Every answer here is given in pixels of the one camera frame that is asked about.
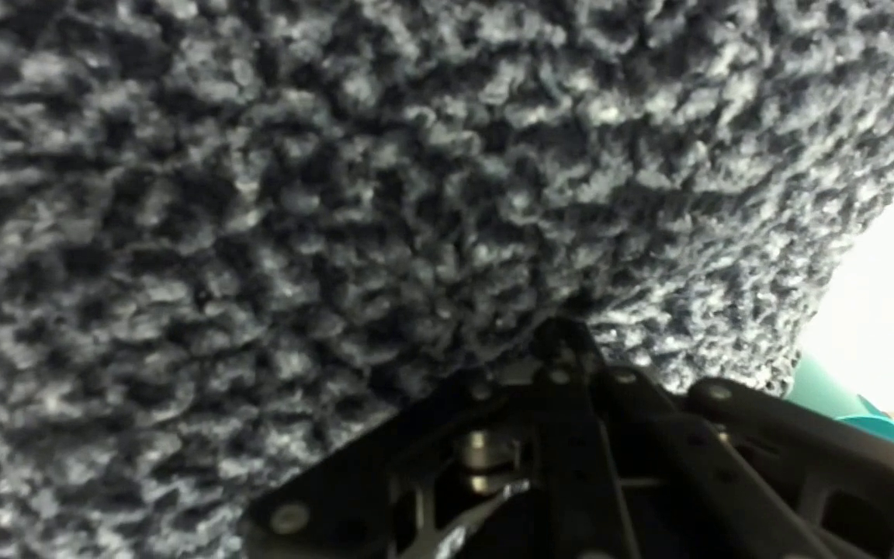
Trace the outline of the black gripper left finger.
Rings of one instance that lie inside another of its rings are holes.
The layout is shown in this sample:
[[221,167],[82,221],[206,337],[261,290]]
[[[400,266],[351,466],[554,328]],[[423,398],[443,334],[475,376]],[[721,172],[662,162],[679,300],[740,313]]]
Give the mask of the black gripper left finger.
[[253,496],[244,559],[615,559],[615,471],[588,328],[465,370]]

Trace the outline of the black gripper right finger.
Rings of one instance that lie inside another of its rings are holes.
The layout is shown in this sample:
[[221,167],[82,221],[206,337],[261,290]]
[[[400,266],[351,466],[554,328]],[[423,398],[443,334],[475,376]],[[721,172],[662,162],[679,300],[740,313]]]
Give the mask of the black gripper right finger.
[[596,376],[635,559],[894,559],[894,445],[730,378]]

